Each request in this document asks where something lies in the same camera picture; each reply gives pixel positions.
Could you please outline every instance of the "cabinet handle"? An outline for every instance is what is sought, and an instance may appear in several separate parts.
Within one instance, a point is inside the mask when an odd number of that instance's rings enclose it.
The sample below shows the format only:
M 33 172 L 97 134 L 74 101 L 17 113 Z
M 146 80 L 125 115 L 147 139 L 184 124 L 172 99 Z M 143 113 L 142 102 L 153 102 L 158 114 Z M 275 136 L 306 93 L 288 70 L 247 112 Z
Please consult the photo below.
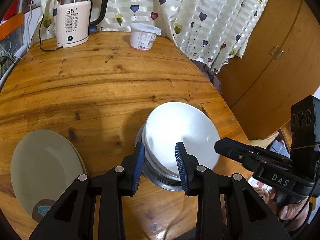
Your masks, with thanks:
M 273 54 L 276 52 L 276 50 L 279 48 L 279 46 L 275 46 L 272 51 L 270 52 L 270 55 L 273 56 Z
M 279 58 L 281 57 L 282 53 L 284 53 L 284 50 L 281 50 L 278 55 L 276 56 L 276 60 L 279 60 Z

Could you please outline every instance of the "stack of bowls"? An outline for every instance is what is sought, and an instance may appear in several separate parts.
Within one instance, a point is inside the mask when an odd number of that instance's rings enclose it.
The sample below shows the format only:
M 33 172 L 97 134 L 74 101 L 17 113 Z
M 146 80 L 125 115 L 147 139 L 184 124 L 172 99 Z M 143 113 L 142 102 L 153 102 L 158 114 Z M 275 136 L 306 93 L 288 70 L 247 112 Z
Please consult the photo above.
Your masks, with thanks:
M 155 108 L 140 129 L 137 141 L 145 145 L 142 172 L 161 188 L 182 191 L 175 145 L 182 141 L 200 165 L 213 169 L 219 155 L 214 150 L 219 134 L 211 120 L 197 108 L 169 102 Z
M 88 172 L 78 151 L 54 131 L 27 134 L 12 156 L 13 191 L 22 208 L 37 222 L 80 174 Z

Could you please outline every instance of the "red heart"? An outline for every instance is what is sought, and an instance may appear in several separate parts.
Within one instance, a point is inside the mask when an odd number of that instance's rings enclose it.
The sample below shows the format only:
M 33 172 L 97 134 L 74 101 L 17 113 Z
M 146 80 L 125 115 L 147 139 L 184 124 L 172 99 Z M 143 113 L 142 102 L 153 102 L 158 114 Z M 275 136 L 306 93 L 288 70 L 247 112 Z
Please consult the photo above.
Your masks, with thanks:
M 158 13 L 152 12 L 152 13 L 151 13 L 151 19 L 155 20 L 155 19 L 157 19 L 157 18 L 158 18 Z

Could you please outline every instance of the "curtain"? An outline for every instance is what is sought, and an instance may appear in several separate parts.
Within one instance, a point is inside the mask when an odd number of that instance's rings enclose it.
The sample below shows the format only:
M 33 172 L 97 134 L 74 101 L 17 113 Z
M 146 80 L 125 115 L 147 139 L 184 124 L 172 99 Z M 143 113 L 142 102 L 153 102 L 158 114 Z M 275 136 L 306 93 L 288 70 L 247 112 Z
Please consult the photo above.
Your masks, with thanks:
M 108 0 L 105 19 L 92 31 L 129 32 L 132 22 L 157 26 L 161 35 L 170 38 L 190 59 L 202 58 L 217 73 L 229 58 L 243 55 L 267 1 Z M 100 4 L 101 0 L 92 0 L 91 20 L 98 17 Z M 57 0 L 41 0 L 41 5 L 41 38 L 52 38 L 59 4 Z

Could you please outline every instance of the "wooden table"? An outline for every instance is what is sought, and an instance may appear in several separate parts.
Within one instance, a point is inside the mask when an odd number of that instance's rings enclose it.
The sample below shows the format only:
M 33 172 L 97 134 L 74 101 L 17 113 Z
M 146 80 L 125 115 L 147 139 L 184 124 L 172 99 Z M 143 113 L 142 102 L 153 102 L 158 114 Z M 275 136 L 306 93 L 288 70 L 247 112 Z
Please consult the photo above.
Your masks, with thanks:
M 80 46 L 55 52 L 36 44 L 6 81 L 0 93 L 0 208 L 23 240 L 36 222 L 15 198 L 10 164 L 17 143 L 31 131 L 49 129 L 70 139 L 90 176 L 131 154 L 147 116 L 168 101 L 201 105 L 221 138 L 249 143 L 222 97 L 174 43 L 158 37 L 150 51 L 137 51 L 129 39 L 128 33 L 94 33 Z M 55 48 L 55 42 L 43 47 Z M 249 175 L 224 157 L 214 170 Z M 173 239 L 196 225 L 197 197 L 163 190 L 141 176 L 123 209 L 128 240 Z

